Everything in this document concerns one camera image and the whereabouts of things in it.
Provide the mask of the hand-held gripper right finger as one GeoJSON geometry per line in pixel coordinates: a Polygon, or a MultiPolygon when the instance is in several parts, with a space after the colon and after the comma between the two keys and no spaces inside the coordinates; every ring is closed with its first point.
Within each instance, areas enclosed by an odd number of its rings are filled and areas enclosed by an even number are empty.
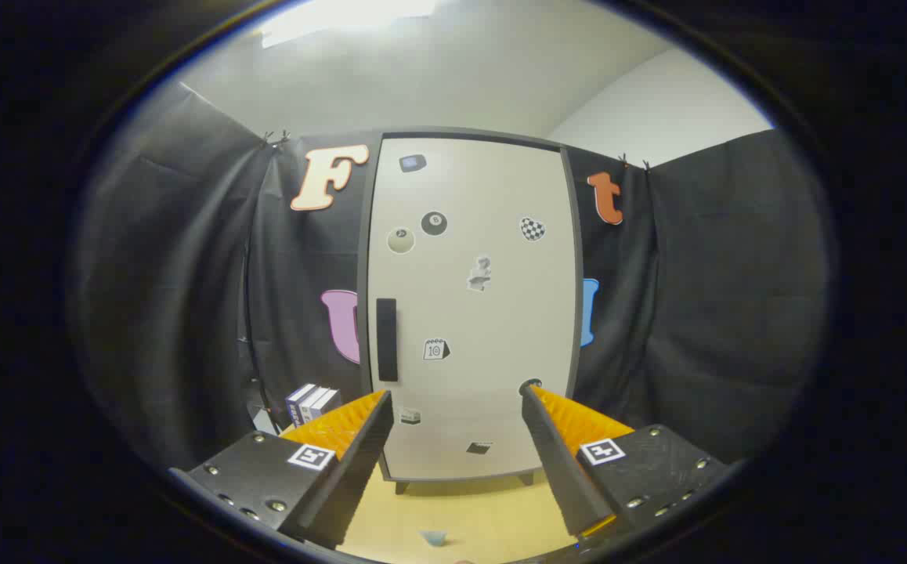
{"type": "Polygon", "coordinates": [[[632,428],[535,383],[519,393],[558,510],[582,541],[654,527],[728,474],[668,426],[632,428]]]}

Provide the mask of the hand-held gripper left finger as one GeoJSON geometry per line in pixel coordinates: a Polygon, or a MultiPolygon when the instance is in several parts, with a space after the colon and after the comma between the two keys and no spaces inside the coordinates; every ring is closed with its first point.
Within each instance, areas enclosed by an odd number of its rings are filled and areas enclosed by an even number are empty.
{"type": "Polygon", "coordinates": [[[168,474],[242,527],[333,549],[344,542],[393,424],[392,394],[378,390],[281,435],[246,433],[168,474]]]}

